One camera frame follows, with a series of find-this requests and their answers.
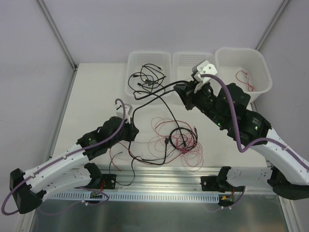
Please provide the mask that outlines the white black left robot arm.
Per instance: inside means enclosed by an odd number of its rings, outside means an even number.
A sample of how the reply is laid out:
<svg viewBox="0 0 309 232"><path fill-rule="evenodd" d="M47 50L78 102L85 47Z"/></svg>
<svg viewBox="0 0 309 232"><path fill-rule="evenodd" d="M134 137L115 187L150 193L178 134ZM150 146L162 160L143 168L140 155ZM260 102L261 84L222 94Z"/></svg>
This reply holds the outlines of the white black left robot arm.
<svg viewBox="0 0 309 232"><path fill-rule="evenodd" d="M38 208L49 197L72 188L99 189L102 173L92 160L121 141L132 142L139 130L132 118L113 116L84 134L62 155L26 171L10 173L9 189L20 214Z"/></svg>

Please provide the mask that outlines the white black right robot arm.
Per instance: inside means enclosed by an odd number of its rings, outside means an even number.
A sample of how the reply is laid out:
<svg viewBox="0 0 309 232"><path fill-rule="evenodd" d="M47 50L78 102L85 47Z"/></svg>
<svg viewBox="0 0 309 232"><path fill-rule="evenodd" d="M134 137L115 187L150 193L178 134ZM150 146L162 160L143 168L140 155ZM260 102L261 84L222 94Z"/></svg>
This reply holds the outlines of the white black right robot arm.
<svg viewBox="0 0 309 232"><path fill-rule="evenodd" d="M174 90L185 108L197 108L215 123L220 130L227 130L227 136L236 140L228 97L223 89L218 95L213 93L210 83L195 91L197 83L190 81L176 84ZM241 192L246 186L271 189L277 195L289 200L302 200L309 197L309 163L284 144L271 124L259 113L247 109L250 95L235 83L228 84L236 120L239 127L240 143L250 146L272 163L272 167L240 168L223 166L217 176L202 177L204 191Z"/></svg>

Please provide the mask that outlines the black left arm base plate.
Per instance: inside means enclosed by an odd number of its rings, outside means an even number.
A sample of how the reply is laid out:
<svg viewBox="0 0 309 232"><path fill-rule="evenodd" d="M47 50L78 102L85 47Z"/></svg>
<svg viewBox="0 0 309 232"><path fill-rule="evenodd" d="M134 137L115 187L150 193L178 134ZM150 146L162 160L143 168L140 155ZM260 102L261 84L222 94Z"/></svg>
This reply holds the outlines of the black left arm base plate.
<svg viewBox="0 0 309 232"><path fill-rule="evenodd" d="M89 183L91 189L115 189L116 187L116 174L102 174L99 177L94 178Z"/></svg>

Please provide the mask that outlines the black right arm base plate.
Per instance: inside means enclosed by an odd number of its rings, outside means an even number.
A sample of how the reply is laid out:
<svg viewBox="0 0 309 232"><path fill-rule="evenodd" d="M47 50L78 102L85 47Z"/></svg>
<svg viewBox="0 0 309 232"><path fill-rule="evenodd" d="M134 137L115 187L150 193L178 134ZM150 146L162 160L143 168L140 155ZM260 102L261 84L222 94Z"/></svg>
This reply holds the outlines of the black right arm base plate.
<svg viewBox="0 0 309 232"><path fill-rule="evenodd" d="M233 187L230 184L220 185L217 182L217 176L202 176L200 178L202 191L210 192L216 191L225 193L226 191L233 191Z"/></svg>

